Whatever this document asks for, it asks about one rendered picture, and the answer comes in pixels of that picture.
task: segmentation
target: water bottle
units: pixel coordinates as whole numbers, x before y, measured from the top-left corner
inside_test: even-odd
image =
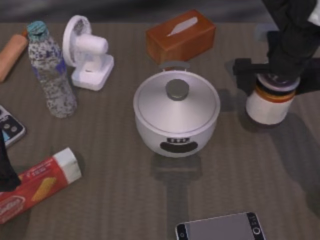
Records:
[[[59,45],[42,21],[30,23],[27,32],[29,59],[44,91],[49,111],[57,118],[71,116],[77,109],[77,100]]]

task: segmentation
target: phone screen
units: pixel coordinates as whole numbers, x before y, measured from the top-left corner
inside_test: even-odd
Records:
[[[4,142],[7,142],[10,139],[8,134],[6,134],[4,131],[2,131],[2,135],[3,135]]]
[[[179,224],[178,240],[264,240],[254,213],[241,213]]]

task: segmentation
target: pot lid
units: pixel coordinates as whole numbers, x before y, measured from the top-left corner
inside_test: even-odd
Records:
[[[171,70],[151,76],[134,96],[138,119],[162,132],[182,134],[214,122],[220,112],[215,88],[187,71]]]

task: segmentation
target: pot handle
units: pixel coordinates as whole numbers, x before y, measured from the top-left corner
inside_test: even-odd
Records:
[[[185,71],[190,68],[190,64],[185,61],[166,61],[159,66],[162,71],[166,71],[168,68],[182,68]]]

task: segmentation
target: fan head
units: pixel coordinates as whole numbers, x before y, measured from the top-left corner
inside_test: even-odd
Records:
[[[76,38],[82,34],[91,34],[92,29],[89,20],[85,16],[73,16],[63,34],[63,58],[69,66],[76,67],[77,63],[82,59],[82,53],[76,47]]]

